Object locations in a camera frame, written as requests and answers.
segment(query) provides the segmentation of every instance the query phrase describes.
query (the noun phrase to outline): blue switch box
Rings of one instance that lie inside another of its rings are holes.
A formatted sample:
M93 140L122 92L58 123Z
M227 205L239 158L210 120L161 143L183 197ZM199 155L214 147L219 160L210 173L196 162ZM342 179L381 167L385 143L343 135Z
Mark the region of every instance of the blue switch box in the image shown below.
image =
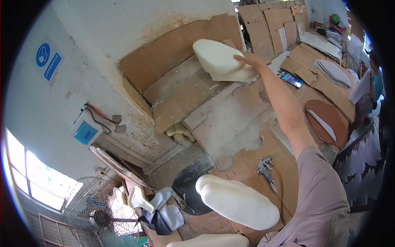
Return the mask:
M97 133L97 129L90 126L88 123L83 121L79 126L78 130L74 134L74 138L80 143L88 145L93 136Z

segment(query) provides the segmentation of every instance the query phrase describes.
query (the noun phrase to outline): fan guard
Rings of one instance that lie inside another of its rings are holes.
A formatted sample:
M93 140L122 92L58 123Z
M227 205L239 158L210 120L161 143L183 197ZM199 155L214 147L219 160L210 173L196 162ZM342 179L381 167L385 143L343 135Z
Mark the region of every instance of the fan guard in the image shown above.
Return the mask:
M97 177L84 177L70 187L64 216L73 236L84 247L135 247L139 224L120 189Z

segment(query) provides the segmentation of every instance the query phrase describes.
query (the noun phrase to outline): electrical box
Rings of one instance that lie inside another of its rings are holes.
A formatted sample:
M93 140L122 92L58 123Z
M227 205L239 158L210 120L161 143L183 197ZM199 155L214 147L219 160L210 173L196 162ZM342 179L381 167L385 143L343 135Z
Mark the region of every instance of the electrical box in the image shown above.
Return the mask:
M87 110L83 110L74 121L70 134L78 142L89 147L102 132L102 126L93 120Z

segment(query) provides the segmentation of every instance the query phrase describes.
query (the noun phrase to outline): wire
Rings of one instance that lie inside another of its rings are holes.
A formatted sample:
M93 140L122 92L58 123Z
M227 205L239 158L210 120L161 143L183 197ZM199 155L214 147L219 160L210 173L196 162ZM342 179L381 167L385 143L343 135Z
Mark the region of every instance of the wire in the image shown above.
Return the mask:
M101 116L101 117L104 118L104 119L107 119L108 121L110 121L110 122L112 122L112 123L119 124L119 123L121 122L121 120L119 120L119 122L116 122L116 121L114 121L114 120L112 120L112 119L109 119L109 118L106 117L103 113L99 112L99 111L97 110L96 107L92 106L92 105L89 104L89 103L85 103L84 106L85 106L85 107L88 107L90 110L93 110L96 114L98 114L99 116Z
M109 132L107 133L106 131L104 131L104 133L106 133L107 135L111 133L110 128L108 128L107 126L105 126L105 125L102 124L101 122L98 122L98 121L95 119L95 117L93 116L92 111L91 111L89 108L86 107L86 108L84 108L84 109L81 109L81 111L84 111L84 110L88 110L88 111L90 112L90 115L92 116L92 119L93 119L93 121L94 121L95 123L98 123L98 124L102 125L104 128L108 129Z

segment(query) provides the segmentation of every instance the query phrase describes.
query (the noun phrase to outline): hand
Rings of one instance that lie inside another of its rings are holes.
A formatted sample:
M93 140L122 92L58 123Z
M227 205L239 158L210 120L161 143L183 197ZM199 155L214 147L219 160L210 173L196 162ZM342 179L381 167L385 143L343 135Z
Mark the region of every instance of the hand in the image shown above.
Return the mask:
M233 55L233 57L238 61L251 65L252 68L259 74L263 73L264 70L269 69L264 61L258 57L242 57L239 55Z

